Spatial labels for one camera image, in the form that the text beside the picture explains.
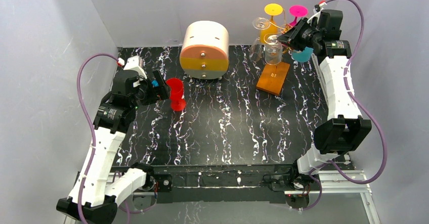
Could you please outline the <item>clear wine glass front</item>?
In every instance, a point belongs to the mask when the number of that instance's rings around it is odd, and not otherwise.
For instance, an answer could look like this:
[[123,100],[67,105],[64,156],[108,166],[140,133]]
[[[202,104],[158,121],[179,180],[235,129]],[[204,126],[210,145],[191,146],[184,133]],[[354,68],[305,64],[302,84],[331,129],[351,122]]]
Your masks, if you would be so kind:
[[269,65],[278,65],[282,61],[283,46],[277,39],[278,35],[271,34],[264,37],[265,62]]

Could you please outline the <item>red wine glass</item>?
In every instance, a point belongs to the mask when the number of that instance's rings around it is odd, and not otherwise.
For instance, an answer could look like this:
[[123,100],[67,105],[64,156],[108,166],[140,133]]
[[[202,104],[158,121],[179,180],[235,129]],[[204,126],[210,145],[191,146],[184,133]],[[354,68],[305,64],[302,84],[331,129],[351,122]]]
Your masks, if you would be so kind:
[[170,78],[166,81],[170,87],[170,106],[174,111],[182,111],[185,109],[186,102],[184,96],[183,82],[178,78]]

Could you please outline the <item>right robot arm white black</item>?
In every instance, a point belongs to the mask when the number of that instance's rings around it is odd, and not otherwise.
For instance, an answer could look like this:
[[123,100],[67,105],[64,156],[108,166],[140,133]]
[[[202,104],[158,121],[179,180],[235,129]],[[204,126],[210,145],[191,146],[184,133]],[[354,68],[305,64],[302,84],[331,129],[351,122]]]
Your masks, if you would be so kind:
[[343,13],[321,10],[310,19],[303,18],[277,40],[284,46],[302,52],[313,50],[316,70],[328,105],[326,122],[316,127],[311,148],[294,164],[295,178],[309,179],[323,164],[349,151],[354,151],[372,129],[372,122],[364,119],[354,94],[349,71],[352,57],[350,43],[341,40]]

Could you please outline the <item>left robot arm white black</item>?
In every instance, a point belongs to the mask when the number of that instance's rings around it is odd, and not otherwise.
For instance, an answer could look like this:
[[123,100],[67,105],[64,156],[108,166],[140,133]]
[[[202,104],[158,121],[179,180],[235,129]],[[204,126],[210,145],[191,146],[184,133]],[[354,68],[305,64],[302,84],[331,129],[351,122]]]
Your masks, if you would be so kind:
[[135,163],[108,186],[113,160],[135,121],[140,106],[155,104],[170,96],[159,70],[143,76],[136,70],[120,70],[111,91],[101,100],[91,125],[92,142],[82,171],[68,197],[59,199],[56,210],[84,223],[112,223],[119,205],[146,184],[153,167]]

